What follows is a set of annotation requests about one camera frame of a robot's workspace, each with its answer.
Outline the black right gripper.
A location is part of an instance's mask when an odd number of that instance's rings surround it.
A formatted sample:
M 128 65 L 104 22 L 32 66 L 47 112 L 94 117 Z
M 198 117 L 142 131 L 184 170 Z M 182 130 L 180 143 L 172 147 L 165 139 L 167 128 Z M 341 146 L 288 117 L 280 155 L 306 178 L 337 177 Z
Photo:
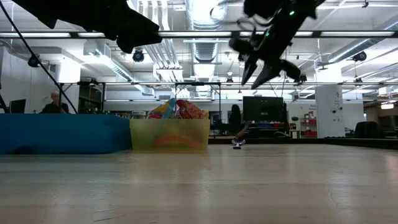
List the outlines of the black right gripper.
M 251 86 L 252 90 L 278 77 L 281 71 L 298 82 L 301 71 L 292 62 L 282 59 L 285 49 L 292 44 L 297 31 L 306 18 L 317 18 L 317 7 L 325 0 L 282 0 L 277 7 L 271 26 L 264 34 L 264 38 L 255 48 L 254 56 L 264 61 L 264 67 Z M 247 58 L 244 65 L 241 84 L 245 85 L 257 69 L 257 59 Z

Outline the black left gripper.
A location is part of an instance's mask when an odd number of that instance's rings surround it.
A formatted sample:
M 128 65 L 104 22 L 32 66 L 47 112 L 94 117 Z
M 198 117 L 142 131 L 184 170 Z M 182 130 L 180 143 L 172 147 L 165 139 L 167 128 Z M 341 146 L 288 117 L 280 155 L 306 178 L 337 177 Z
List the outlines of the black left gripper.
M 118 47 L 130 54 L 133 48 L 159 44 L 159 25 L 131 9 L 125 0 L 13 0 L 47 27 L 57 21 L 78 25 L 88 32 L 102 32 L 116 39 Z

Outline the red snack packet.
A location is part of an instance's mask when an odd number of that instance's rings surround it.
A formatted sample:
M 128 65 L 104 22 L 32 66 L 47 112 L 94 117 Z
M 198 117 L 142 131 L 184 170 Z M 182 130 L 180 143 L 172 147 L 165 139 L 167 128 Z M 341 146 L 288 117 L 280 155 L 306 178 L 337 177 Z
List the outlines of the red snack packet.
M 187 100 L 177 100 L 175 115 L 179 119 L 204 119 L 202 110 Z

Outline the ramen noodle packet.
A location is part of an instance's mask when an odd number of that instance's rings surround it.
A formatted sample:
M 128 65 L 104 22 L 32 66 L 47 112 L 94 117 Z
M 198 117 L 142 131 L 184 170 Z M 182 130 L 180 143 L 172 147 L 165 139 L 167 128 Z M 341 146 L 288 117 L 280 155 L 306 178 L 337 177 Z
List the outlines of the ramen noodle packet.
M 171 98 L 168 101 L 162 103 L 160 106 L 156 107 L 147 115 L 147 119 L 169 119 L 173 116 L 177 100 Z

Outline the person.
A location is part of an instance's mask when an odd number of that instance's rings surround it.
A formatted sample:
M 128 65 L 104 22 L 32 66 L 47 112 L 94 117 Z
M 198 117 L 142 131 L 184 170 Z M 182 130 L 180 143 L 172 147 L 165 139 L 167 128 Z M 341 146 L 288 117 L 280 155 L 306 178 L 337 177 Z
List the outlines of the person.
M 228 119 L 229 124 L 239 125 L 241 124 L 241 118 L 242 116 L 240 107 L 236 104 L 233 104 L 231 107 L 231 114 Z
M 52 100 L 51 103 L 44 106 L 41 113 L 42 114 L 68 114 L 69 108 L 66 103 L 60 102 L 60 95 L 58 92 L 54 91 L 51 93 L 50 98 Z

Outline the white pillar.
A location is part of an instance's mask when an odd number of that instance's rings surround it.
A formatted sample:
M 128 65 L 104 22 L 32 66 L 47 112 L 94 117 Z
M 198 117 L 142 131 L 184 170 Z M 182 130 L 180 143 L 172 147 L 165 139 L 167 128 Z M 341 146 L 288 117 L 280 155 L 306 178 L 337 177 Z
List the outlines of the white pillar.
M 315 90 L 318 138 L 345 136 L 342 86 L 322 85 Z

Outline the yellow plastic bin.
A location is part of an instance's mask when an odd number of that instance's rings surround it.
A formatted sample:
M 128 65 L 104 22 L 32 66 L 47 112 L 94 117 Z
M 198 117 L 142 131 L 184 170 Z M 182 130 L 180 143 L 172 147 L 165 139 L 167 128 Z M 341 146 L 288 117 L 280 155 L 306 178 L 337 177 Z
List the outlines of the yellow plastic bin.
M 203 152 L 208 148 L 209 119 L 132 119 L 132 148 L 147 152 Z

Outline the black office chair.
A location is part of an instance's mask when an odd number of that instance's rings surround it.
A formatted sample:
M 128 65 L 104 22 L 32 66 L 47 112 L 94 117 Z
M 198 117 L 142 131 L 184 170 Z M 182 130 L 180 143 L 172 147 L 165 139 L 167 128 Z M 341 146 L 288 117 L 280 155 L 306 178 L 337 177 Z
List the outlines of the black office chair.
M 359 139 L 384 139 L 381 126 L 374 121 L 363 121 L 356 124 L 354 137 Z

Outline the dark teal plastic bin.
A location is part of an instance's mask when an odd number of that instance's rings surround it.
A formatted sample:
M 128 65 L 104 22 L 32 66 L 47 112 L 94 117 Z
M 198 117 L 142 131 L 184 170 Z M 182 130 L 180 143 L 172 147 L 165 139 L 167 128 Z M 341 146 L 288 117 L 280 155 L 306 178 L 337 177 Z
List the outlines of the dark teal plastic bin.
M 0 114 L 0 155 L 109 154 L 132 148 L 129 120 L 110 114 Z

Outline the small black monitor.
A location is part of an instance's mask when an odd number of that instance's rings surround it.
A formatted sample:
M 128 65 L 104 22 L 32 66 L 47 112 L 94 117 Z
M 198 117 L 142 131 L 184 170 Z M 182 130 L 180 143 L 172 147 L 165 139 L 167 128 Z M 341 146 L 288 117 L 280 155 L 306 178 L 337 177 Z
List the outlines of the small black monitor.
M 15 114 L 24 114 L 26 106 L 26 99 L 10 101 L 9 111 Z

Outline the black table frame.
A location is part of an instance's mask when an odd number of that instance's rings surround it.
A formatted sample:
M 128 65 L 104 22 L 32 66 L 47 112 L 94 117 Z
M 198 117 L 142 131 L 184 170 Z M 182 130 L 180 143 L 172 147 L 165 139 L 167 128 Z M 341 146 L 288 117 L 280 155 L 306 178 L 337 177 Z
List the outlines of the black table frame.
M 247 138 L 246 144 L 328 144 L 337 146 L 368 147 L 398 150 L 398 139 L 290 139 L 290 138 Z

